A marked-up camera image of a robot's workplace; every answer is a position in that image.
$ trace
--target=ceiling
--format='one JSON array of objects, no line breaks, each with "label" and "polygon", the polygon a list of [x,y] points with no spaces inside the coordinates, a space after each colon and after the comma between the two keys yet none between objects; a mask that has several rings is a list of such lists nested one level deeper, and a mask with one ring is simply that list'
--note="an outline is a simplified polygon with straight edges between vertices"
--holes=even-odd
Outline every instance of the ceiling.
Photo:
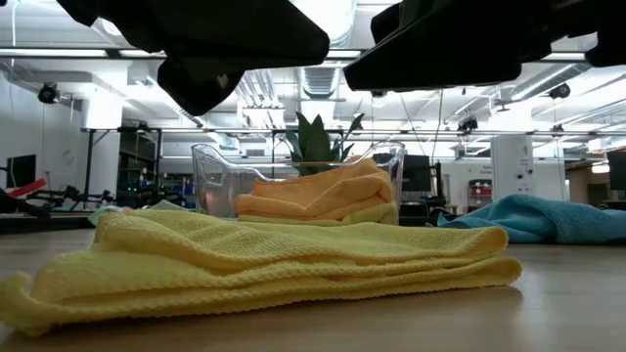
[{"label": "ceiling", "polygon": [[[54,48],[101,48],[127,47],[128,43],[121,36],[110,34],[105,24],[97,22],[92,28],[74,22],[55,1],[51,0],[9,0],[9,4],[0,8],[0,47],[14,45],[15,34],[17,47],[54,47]],[[317,2],[336,0],[315,0]],[[371,18],[386,8],[393,0],[358,0],[351,37],[344,49],[368,49],[374,45],[370,33]],[[12,26],[15,9],[15,31]],[[581,52],[593,47],[596,38],[593,35],[575,39],[563,39],[554,44],[555,51]],[[127,119],[146,120],[152,126],[189,127],[189,121],[183,118],[172,106],[172,101],[159,88],[146,84],[146,77],[156,77],[159,62],[155,61],[87,61],[87,60],[19,60],[17,67],[27,71],[55,72],[59,75],[71,72],[88,72],[97,79],[87,85],[88,90],[108,87],[126,99],[123,116]],[[571,95],[564,100],[543,97],[538,94],[524,102],[507,105],[509,111],[501,112],[496,104],[498,99],[505,99],[507,93],[515,87],[529,82],[545,80],[555,65],[564,64],[527,64],[521,76],[512,82],[505,82],[491,87],[458,87],[440,91],[415,91],[402,94],[388,93],[383,100],[375,100],[369,92],[353,92],[341,77],[331,96],[334,103],[332,119],[327,124],[332,127],[347,127],[355,113],[364,113],[366,129],[416,129],[434,130],[438,126],[456,130],[457,123],[465,116],[475,116],[479,128],[487,130],[549,130],[556,122],[567,121],[572,116],[585,117],[590,111],[620,101],[621,92],[626,88],[626,67],[592,68],[566,81],[571,87]],[[295,112],[301,110],[302,100],[308,100],[301,89],[300,67],[271,69],[272,85],[284,106],[284,119],[287,126],[295,125]],[[67,84],[67,91],[81,98],[88,99],[89,91],[84,85]],[[210,124],[212,116],[229,116],[237,120],[240,97],[233,94],[202,119]],[[566,130],[589,131],[610,125],[621,128],[618,123],[626,122],[626,110],[616,109],[590,117],[572,125]],[[488,143],[488,139],[476,142],[477,146]]]}]

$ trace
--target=red object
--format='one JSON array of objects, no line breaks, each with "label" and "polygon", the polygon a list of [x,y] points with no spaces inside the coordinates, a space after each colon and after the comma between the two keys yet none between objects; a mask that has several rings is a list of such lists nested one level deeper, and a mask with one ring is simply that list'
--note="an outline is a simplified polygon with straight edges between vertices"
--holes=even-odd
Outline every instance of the red object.
[{"label": "red object", "polygon": [[43,188],[47,185],[48,183],[46,182],[45,179],[39,179],[31,184],[28,184],[22,188],[18,188],[16,190],[13,190],[12,192],[8,193],[9,196],[13,197],[13,198],[18,198],[21,196],[25,196],[29,193],[33,193],[37,190],[39,190],[40,188]]}]

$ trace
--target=table surface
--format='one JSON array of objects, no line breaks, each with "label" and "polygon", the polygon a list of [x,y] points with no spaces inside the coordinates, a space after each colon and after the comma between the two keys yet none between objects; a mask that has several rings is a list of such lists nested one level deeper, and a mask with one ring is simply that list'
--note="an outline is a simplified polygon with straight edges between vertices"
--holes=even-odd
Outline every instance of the table surface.
[{"label": "table surface", "polygon": [[[0,237],[0,279],[92,240],[92,230]],[[35,339],[0,323],[0,351],[624,351],[625,250],[512,245],[524,271],[507,287],[67,326]]]}]

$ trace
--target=desk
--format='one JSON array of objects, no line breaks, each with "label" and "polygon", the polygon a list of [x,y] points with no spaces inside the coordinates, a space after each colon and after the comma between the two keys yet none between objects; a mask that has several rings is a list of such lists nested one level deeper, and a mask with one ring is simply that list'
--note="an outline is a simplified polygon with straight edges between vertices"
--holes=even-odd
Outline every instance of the desk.
[{"label": "desk", "polygon": [[[0,237],[0,278],[84,248],[92,230]],[[225,316],[63,327],[0,325],[0,351],[623,351],[626,249],[516,245],[513,286],[302,303]]]}]

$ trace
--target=white wall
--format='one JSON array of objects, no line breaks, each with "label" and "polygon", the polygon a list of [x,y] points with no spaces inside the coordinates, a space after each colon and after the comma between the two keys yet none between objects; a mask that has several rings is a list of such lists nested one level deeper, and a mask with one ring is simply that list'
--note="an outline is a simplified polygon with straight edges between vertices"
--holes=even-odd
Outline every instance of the white wall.
[{"label": "white wall", "polygon": [[[535,160],[534,170],[535,196],[569,200],[562,163],[559,165],[555,161]],[[474,179],[493,179],[490,160],[459,160],[442,163],[441,171],[444,175],[449,175],[448,203],[458,205],[460,213],[465,213],[468,207],[468,182]]]},{"label": "white wall", "polygon": [[[34,93],[11,84],[0,73],[0,165],[7,157],[37,155],[36,178],[49,173],[53,191],[84,185],[87,135],[80,132],[81,113],[62,106],[45,106]],[[0,187],[6,187],[0,172]]]}]

